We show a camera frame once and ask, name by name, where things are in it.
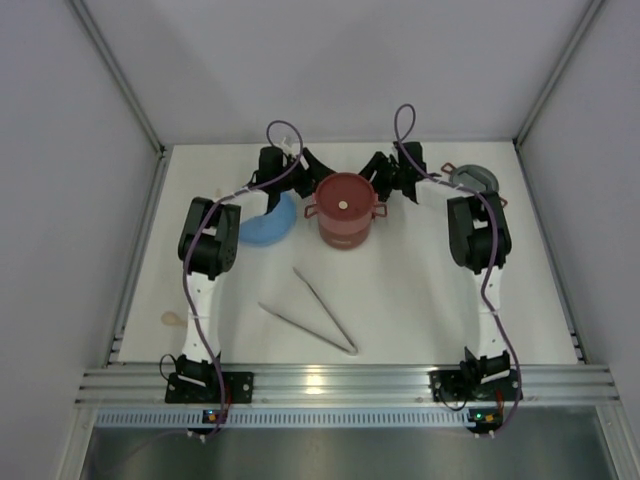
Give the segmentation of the dark red lid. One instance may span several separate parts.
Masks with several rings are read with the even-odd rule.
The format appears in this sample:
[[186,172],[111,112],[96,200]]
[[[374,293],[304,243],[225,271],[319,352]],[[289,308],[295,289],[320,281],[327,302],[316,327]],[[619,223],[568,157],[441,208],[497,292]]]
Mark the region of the dark red lid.
[[377,194],[360,175],[335,173],[317,186],[314,203],[318,213],[331,220],[355,221],[373,212]]

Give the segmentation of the pink lunch container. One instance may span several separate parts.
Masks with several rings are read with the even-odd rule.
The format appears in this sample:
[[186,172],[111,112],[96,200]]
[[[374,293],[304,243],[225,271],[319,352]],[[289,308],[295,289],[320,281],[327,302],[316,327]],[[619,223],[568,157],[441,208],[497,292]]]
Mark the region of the pink lunch container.
[[352,235],[367,229],[374,218],[385,218],[388,210],[367,179],[341,172],[318,184],[303,215],[305,219],[316,217],[318,224],[330,233]]

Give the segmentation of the dark red lunch container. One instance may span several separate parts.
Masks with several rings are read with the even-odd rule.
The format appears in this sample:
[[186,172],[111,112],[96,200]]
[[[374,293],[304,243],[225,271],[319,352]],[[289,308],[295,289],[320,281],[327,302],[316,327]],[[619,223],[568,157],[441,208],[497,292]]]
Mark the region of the dark red lunch container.
[[351,250],[357,248],[366,241],[369,236],[371,227],[366,228],[351,234],[338,234],[327,230],[322,225],[319,226],[319,233],[321,239],[330,247],[339,250]]

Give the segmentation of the metal tongs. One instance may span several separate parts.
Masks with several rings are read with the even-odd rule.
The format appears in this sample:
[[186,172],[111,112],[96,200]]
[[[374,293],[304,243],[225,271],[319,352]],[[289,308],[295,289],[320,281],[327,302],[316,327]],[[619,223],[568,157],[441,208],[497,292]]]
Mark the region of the metal tongs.
[[296,267],[292,268],[300,287],[294,287],[291,296],[276,296],[275,300],[258,301],[258,307],[293,329],[333,348],[355,357],[359,347],[339,316],[310,279]]

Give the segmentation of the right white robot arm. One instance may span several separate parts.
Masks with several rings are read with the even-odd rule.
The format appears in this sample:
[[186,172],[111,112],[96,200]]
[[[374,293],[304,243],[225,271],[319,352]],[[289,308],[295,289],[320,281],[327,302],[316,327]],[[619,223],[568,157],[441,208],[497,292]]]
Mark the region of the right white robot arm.
[[399,191],[417,205],[446,207],[451,256],[472,274],[477,288],[479,345],[464,349],[454,378],[440,381],[437,398],[480,400],[518,364],[499,315],[501,276],[512,250],[504,214],[507,201],[485,167],[447,163],[439,174],[429,173],[420,143],[396,142],[394,148],[389,155],[376,152],[359,174],[383,201]]

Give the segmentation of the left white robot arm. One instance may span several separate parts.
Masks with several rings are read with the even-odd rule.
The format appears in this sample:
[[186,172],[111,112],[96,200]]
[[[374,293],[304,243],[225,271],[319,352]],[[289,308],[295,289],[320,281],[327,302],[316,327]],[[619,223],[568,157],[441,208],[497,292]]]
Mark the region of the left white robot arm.
[[223,275],[236,260],[241,224],[272,213],[285,192],[311,196],[331,172],[308,148],[293,155],[268,146],[260,150],[258,168],[246,185],[219,200],[192,199],[178,243],[187,331],[182,352],[173,359],[174,372],[166,378],[166,403],[223,404],[234,391],[239,383],[225,378],[220,365],[218,306]]

